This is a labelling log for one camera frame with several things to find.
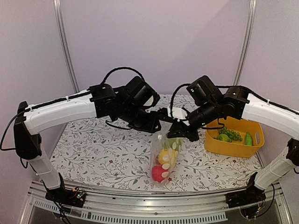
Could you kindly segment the clear zip top bag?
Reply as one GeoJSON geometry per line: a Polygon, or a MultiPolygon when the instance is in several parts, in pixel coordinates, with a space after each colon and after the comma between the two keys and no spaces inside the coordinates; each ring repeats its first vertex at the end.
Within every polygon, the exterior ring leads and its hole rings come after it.
{"type": "Polygon", "coordinates": [[[176,167],[183,146],[182,138],[168,138],[167,133],[156,133],[151,143],[150,177],[154,184],[163,185],[176,167]]]}

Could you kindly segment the yellow lemon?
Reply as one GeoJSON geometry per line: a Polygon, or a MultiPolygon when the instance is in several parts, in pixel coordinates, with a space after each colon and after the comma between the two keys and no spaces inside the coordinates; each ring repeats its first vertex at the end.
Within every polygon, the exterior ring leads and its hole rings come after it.
{"type": "Polygon", "coordinates": [[[163,149],[158,155],[158,161],[160,164],[170,163],[172,158],[172,149],[163,149]]]}

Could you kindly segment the red apple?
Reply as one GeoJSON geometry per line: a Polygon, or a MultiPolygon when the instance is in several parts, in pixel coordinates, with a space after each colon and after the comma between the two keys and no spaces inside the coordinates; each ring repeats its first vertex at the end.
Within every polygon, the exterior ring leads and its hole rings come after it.
{"type": "Polygon", "coordinates": [[[161,183],[168,175],[168,170],[164,169],[162,165],[154,165],[151,170],[151,175],[153,181],[161,183]]]}

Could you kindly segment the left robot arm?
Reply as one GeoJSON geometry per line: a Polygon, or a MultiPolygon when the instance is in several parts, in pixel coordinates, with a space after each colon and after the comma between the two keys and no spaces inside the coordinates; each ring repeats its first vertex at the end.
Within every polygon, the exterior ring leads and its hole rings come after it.
{"type": "Polygon", "coordinates": [[[64,98],[28,105],[22,102],[14,122],[16,153],[29,162],[45,187],[60,203],[69,199],[63,179],[43,155],[40,132],[80,119],[109,117],[122,119],[138,131],[154,133],[161,129],[154,112],[146,110],[159,101],[159,94],[142,78],[134,77],[125,86],[113,88],[106,83],[64,98]]]}

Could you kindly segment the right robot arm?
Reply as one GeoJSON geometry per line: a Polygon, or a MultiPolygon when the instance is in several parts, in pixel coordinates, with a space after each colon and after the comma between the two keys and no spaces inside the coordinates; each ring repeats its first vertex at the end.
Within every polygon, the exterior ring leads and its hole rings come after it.
{"type": "Polygon", "coordinates": [[[198,109],[184,117],[178,117],[170,127],[168,138],[185,137],[197,141],[198,129],[210,122],[232,117],[255,121],[288,134],[291,139],[281,154],[265,168],[251,175],[245,190],[226,194],[230,208],[256,203],[265,199],[264,191],[273,182],[299,165],[299,113],[276,104],[244,86],[226,86],[221,93],[206,75],[198,78],[186,89],[198,109]]]}

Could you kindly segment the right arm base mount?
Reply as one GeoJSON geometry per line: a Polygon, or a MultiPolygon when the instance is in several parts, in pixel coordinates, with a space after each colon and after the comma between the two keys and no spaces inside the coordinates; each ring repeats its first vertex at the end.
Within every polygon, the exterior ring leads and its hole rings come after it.
{"type": "Polygon", "coordinates": [[[227,193],[225,195],[226,203],[229,208],[236,208],[253,204],[252,206],[241,208],[240,213],[246,219],[256,218],[266,199],[264,190],[259,190],[255,187],[249,187],[242,191],[227,193]]]}

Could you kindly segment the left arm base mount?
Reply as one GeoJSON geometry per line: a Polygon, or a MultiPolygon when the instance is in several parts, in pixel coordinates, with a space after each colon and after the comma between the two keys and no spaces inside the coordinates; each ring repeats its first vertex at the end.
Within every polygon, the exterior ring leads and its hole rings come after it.
{"type": "Polygon", "coordinates": [[[46,191],[47,193],[45,198],[57,204],[69,205],[78,208],[83,208],[84,206],[86,192],[83,190],[76,189],[75,191],[73,191],[64,188],[50,190],[46,188],[46,191]]]}

